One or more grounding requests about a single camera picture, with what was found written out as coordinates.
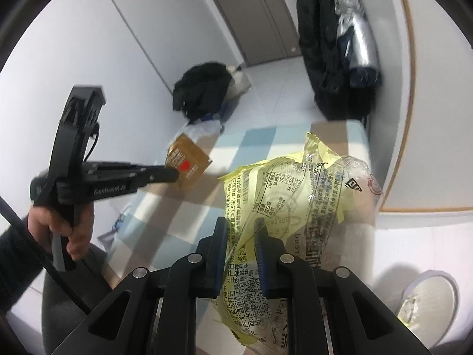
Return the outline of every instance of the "person's hand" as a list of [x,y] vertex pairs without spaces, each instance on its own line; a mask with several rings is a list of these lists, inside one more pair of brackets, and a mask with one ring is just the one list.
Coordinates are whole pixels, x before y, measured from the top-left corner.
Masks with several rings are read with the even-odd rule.
[[90,239],[92,238],[92,227],[94,225],[94,205],[82,206],[79,225],[71,228],[59,213],[46,207],[31,207],[28,213],[28,230],[31,236],[46,251],[51,253],[50,232],[61,236],[67,236],[67,252],[74,261],[84,257],[87,253]]

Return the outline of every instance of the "checkered tablecloth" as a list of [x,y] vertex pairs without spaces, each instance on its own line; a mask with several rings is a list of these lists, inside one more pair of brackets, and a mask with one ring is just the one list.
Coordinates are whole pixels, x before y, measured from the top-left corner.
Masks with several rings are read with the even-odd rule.
[[[367,139],[359,122],[307,123],[201,137],[196,144],[212,163],[191,192],[149,185],[137,192],[121,216],[122,226],[103,268],[108,283],[115,287],[137,267],[152,271],[170,267],[194,252],[198,241],[213,233],[217,217],[224,215],[225,197],[218,178],[242,165],[301,151],[306,131],[339,155],[351,154],[369,164]],[[198,300],[197,353],[243,354],[245,348],[218,323],[218,314],[209,306],[208,301]]]

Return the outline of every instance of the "brown package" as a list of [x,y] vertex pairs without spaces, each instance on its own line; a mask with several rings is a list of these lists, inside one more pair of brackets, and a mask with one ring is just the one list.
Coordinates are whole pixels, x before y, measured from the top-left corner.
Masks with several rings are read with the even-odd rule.
[[179,171],[179,178],[172,185],[185,192],[202,176],[211,162],[204,151],[183,133],[171,145],[166,157],[166,166]]

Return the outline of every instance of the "silver bolt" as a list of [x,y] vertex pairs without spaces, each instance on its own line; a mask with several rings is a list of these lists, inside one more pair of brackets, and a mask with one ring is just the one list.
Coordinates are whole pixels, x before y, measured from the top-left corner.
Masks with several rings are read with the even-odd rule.
[[292,256],[291,254],[284,254],[284,255],[281,255],[279,260],[283,263],[289,264],[289,263],[292,263],[294,261],[294,256]]
[[198,263],[202,260],[202,256],[200,256],[199,254],[190,254],[187,257],[187,260],[189,261],[189,263]]
[[135,270],[133,271],[133,277],[140,279],[146,276],[147,273],[148,273],[148,270],[146,268],[138,267],[138,268],[135,268]]
[[350,271],[345,268],[345,267],[338,267],[336,270],[335,270],[335,274],[338,276],[338,277],[349,277],[350,276]]

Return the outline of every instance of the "door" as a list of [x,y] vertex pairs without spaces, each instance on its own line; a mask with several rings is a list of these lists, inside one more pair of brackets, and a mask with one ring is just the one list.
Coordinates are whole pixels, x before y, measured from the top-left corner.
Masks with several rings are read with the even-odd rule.
[[214,0],[247,66],[299,56],[294,22],[284,0]]

